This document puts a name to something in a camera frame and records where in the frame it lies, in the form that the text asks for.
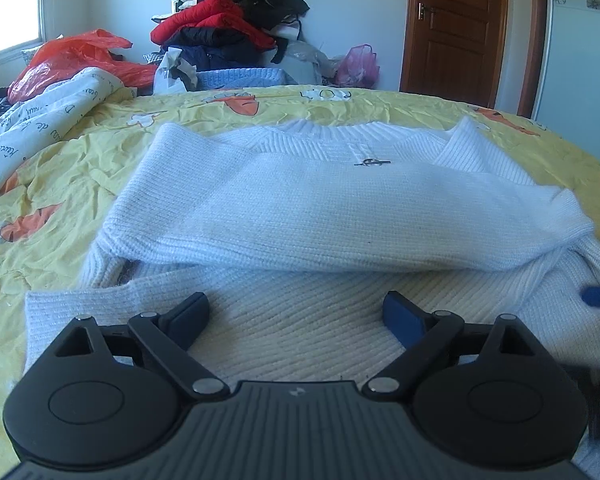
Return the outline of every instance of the door handle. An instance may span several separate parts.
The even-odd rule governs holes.
[[[420,2],[418,4],[418,19],[419,20],[424,20],[425,13],[427,11],[429,11],[429,12],[431,12],[433,14],[434,12],[436,12],[436,9],[434,9],[433,7],[426,6],[425,4],[423,4],[422,2]]]

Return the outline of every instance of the white plastic bag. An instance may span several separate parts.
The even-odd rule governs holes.
[[[154,95],[181,94],[195,91],[198,84],[196,67],[184,61],[179,48],[169,47],[154,78]]]
[[[341,57],[329,59],[323,51],[304,41],[289,41],[285,55],[313,63],[317,67],[317,72],[325,77],[334,77],[343,59]]]

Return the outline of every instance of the pink plastic bag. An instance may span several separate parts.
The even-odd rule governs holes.
[[[349,50],[336,73],[336,85],[341,87],[373,88],[378,82],[380,67],[371,45],[364,44]]]

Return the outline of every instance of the door frame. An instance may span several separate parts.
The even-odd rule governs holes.
[[[547,9],[549,0],[531,0],[531,30],[529,31],[529,50],[526,54],[525,79],[520,92],[518,115],[531,118],[536,99],[538,85],[542,73],[544,58],[544,42],[547,26]]]
[[[500,35],[498,37],[498,49],[496,51],[496,66],[494,67],[491,90],[489,92],[488,107],[493,108],[500,83],[500,72],[502,71],[502,57],[504,56],[504,42],[507,33],[507,15],[509,13],[509,0],[502,0],[500,9]],[[400,92],[406,91],[409,72],[411,70],[411,53],[413,51],[413,34],[415,28],[416,14],[418,12],[418,0],[407,1],[407,29],[404,40],[404,54],[402,56],[402,75],[400,76]]]

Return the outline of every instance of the knit sweater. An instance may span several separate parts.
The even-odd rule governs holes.
[[[557,358],[600,364],[600,310],[579,297],[600,283],[593,233],[570,190],[536,186],[469,118],[212,139],[166,124],[80,290],[27,295],[27,367],[72,316],[118,324],[195,291],[212,318],[191,352],[229,384],[372,376],[402,351],[389,290],[468,322],[517,314]]]

